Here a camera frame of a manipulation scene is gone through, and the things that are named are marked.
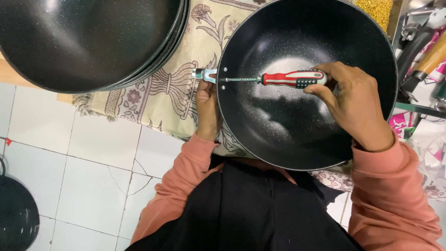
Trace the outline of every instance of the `patterned tablecloth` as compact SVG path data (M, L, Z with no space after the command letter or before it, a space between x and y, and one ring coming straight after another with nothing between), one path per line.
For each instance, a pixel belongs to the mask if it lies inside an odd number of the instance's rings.
M194 103L197 82L191 78L191 70L216 68L228 38L243 20L267 2L271 0L191 0L184 38L162 69L125 89L77 95L74 103L78 111L86 115L105 115L111 121L128 119L187 141L197 127ZM216 154L252 158L226 125L223 125L218 140L221 145L215 148ZM343 191L353 188L350 176L341 168L310 173L331 188ZM430 198L446 201L439 195L427 194Z

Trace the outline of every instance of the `screwdriver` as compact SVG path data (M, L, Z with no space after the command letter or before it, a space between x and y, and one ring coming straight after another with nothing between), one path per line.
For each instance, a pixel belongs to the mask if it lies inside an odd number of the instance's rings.
M288 73L265 73L256 78L226 78L226 82L230 81L256 81L262 85L288 86L296 89L304 89L310 84L325 84L327 76L323 71L318 70L300 70Z

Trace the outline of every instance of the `person's left hand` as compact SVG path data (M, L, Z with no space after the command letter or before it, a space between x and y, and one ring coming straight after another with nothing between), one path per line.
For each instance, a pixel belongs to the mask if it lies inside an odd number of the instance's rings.
M223 122L217 103L216 84L200 81L195 94L195 105L198 114L197 136L206 141L215 141Z

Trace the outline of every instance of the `pan handle bracket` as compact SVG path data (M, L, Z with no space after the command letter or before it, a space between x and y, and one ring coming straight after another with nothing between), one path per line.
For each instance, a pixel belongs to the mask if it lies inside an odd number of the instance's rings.
M215 78L210 77L209 74L216 74L216 73L217 69L209 70L209 69L197 68L192 70L192 78L209 81L215 84L216 82Z

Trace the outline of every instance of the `person's right hand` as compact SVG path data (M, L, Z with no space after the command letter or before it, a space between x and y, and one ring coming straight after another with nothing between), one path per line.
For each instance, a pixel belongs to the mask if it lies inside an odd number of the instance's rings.
M325 72L328 80L336 80L340 92L334 95L327 86L320 84L309 85L304 92L324 101L336 122L365 150L389 149L395 139L383 118L376 79L358 67L341 62L324 63L314 69Z

